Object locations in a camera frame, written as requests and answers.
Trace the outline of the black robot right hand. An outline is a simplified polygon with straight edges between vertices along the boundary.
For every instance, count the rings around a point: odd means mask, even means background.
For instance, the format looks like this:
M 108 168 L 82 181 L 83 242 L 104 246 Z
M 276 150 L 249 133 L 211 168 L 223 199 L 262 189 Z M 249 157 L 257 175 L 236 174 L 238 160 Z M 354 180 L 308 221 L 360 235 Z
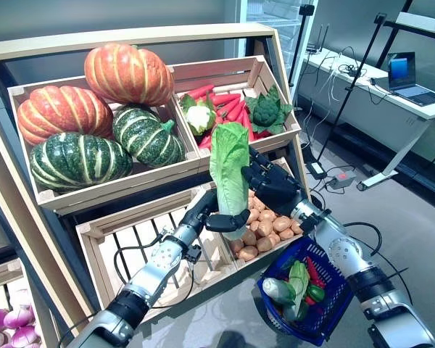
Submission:
M 251 146 L 249 166 L 243 166 L 241 174 L 255 196 L 279 215 L 291 217 L 296 205 L 303 200 L 299 183 Z

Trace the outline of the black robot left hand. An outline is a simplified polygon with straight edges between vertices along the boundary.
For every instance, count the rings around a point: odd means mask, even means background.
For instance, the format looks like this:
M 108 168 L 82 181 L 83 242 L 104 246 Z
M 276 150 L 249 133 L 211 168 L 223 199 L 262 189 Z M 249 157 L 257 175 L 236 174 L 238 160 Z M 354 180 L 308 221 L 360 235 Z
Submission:
M 188 205 L 188 210 L 179 225 L 191 227 L 198 236 L 203 228 L 219 233 L 231 233 L 244 227 L 250 215 L 248 209 L 243 209 L 237 215 L 217 214 L 218 195 L 216 189 L 197 194 L 198 201 Z

